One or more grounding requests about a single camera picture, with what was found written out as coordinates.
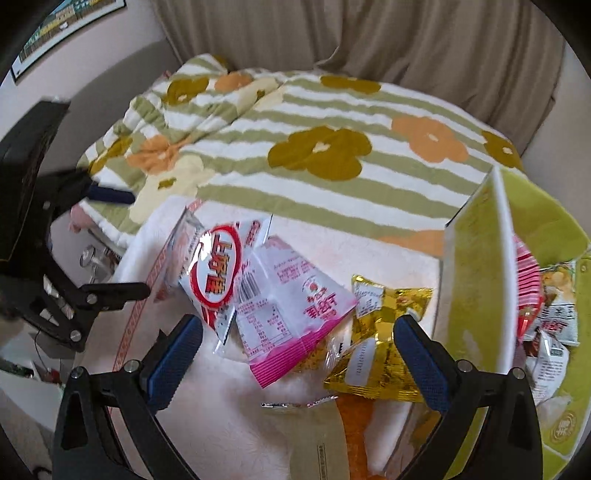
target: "snack bag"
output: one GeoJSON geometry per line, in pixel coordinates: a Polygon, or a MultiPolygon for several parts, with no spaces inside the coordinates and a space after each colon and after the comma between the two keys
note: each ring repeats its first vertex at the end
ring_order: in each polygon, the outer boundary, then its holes
{"type": "Polygon", "coordinates": [[[542,270],[544,306],[530,324],[524,340],[532,341],[536,330],[540,328],[555,336],[564,345],[579,345],[574,292],[575,271],[575,260],[542,270]]]}
{"type": "Polygon", "coordinates": [[[353,346],[338,360],[324,387],[366,398],[422,402],[408,367],[394,345],[394,322],[405,313],[420,320],[431,288],[394,290],[353,277],[359,303],[353,317],[353,346]]]}
{"type": "Polygon", "coordinates": [[[298,363],[292,372],[322,370],[324,376],[332,372],[339,357],[351,346],[352,315],[339,323],[332,332],[320,341],[316,349],[298,363]]]}
{"type": "Polygon", "coordinates": [[[517,235],[513,236],[517,248],[517,341],[519,344],[538,316],[544,301],[540,266],[527,246],[517,235]]]}
{"type": "Polygon", "coordinates": [[[532,342],[524,344],[525,370],[531,381],[531,394],[538,406],[556,393],[566,375],[569,350],[545,330],[539,330],[532,342]]]}
{"type": "Polygon", "coordinates": [[[343,395],[302,406],[262,406],[290,443],[291,480],[385,480],[368,472],[363,434],[372,400],[343,395]]]}
{"type": "Polygon", "coordinates": [[[236,279],[236,323],[262,387],[281,378],[355,307],[355,296],[283,240],[252,250],[236,279]]]}
{"type": "Polygon", "coordinates": [[[190,262],[183,263],[179,283],[222,344],[226,343],[236,313],[232,297],[235,277],[242,259],[267,239],[271,218],[269,215],[202,231],[185,255],[190,262]]]}
{"type": "Polygon", "coordinates": [[[165,300],[174,288],[179,287],[183,274],[191,265],[199,238],[205,233],[206,228],[195,216],[196,208],[195,202],[185,208],[168,239],[164,280],[156,293],[156,302],[165,300]]]}

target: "cable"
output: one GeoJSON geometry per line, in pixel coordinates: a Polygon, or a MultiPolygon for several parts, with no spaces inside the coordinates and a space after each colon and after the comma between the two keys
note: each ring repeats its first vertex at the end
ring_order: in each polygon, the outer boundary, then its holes
{"type": "Polygon", "coordinates": [[[49,369],[45,365],[43,358],[41,358],[41,354],[39,353],[39,347],[37,346],[37,337],[39,336],[40,333],[41,333],[41,330],[37,330],[37,334],[35,335],[35,339],[33,340],[33,342],[35,343],[35,350],[37,351],[37,356],[39,357],[39,360],[41,361],[41,365],[43,365],[45,372],[49,372],[49,369]]]}

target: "bed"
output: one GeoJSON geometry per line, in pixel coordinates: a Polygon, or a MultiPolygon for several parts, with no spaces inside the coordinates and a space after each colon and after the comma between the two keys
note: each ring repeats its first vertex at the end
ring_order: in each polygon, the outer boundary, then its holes
{"type": "Polygon", "coordinates": [[[131,207],[81,207],[117,246],[172,194],[441,254],[490,170],[522,170],[501,133],[445,101],[322,72],[228,72],[209,54],[135,97],[79,162],[131,207]]]}
{"type": "MultiPolygon", "coordinates": [[[[457,106],[413,90],[320,71],[230,72],[225,63],[210,54],[185,62],[131,100],[80,160],[101,184],[136,194],[131,207],[80,206],[127,249],[113,280],[146,281],[152,295],[102,314],[79,362],[90,372],[120,369],[191,310],[182,294],[155,301],[165,242],[191,202],[212,226],[272,213],[271,233],[343,285],[364,274],[434,288],[421,322],[432,334],[443,228],[493,165],[524,176],[517,149],[457,106]]],[[[215,344],[207,330],[159,421],[198,475],[286,477],[287,447],[257,405],[318,399],[317,372],[262,390],[246,364],[212,354],[215,344]]],[[[407,403],[376,404],[366,435],[370,473],[396,476],[401,465],[389,461],[410,411],[407,403]]],[[[132,466],[145,474],[114,417],[132,466]]]]}

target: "striped blanket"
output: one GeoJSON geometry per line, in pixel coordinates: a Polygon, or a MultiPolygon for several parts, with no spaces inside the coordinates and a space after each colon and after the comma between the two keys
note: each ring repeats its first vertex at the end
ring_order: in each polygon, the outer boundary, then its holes
{"type": "Polygon", "coordinates": [[[127,247],[171,194],[271,212],[439,256],[444,225],[515,147],[460,108],[396,85],[189,60],[134,98],[80,159],[131,207],[82,202],[127,247]]]}

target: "framed picture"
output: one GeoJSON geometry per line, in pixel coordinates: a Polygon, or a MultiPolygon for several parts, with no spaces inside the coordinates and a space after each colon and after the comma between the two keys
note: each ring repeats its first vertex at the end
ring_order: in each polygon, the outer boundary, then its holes
{"type": "Polygon", "coordinates": [[[15,82],[59,42],[124,6],[125,0],[64,0],[39,25],[12,64],[11,73],[15,82]]]}

